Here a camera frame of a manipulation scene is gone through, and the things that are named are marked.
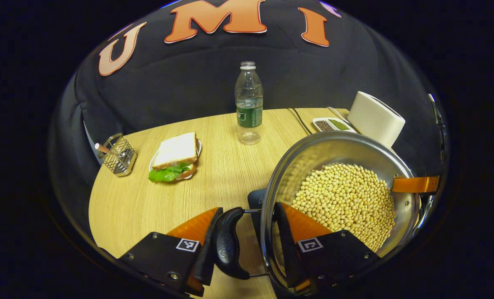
orange strap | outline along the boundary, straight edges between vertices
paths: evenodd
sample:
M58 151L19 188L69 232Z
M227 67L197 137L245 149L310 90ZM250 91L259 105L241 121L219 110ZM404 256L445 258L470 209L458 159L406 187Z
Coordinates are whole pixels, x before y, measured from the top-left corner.
M393 182L393 192L427 193L437 191L439 176L399 178Z

green bottle label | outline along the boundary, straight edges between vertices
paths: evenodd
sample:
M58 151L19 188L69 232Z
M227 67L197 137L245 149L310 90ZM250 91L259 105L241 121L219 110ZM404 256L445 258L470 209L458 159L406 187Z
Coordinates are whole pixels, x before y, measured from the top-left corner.
M236 107L236 116L238 118L238 125L241 127L258 127L262 124L262 107Z

lettuce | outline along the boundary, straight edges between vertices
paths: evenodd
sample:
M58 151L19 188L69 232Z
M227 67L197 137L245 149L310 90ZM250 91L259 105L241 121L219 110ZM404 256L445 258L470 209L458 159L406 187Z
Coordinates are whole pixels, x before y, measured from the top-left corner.
M183 172L190 170L188 166L192 163L180 163L179 165L168 167L161 170L151 170L149 172L149 180L151 182L160 181L175 181L177 176L180 176Z

wire rack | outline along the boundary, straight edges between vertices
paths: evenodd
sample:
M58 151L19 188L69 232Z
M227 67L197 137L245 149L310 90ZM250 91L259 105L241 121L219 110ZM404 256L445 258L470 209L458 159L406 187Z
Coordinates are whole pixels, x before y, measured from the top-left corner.
M112 135L103 145L110 150L108 154L100 155L103 164L116 176L126 176L135 165L137 154L122 133Z

plastic water bottle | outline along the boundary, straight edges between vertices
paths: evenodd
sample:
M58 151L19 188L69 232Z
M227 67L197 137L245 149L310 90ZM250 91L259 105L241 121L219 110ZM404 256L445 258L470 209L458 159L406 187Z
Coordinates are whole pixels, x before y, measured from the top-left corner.
M244 61L241 63L240 69L241 72L234 89L238 122L237 132L243 144L252 145L260 142L264 89L260 77L256 74L254 62Z

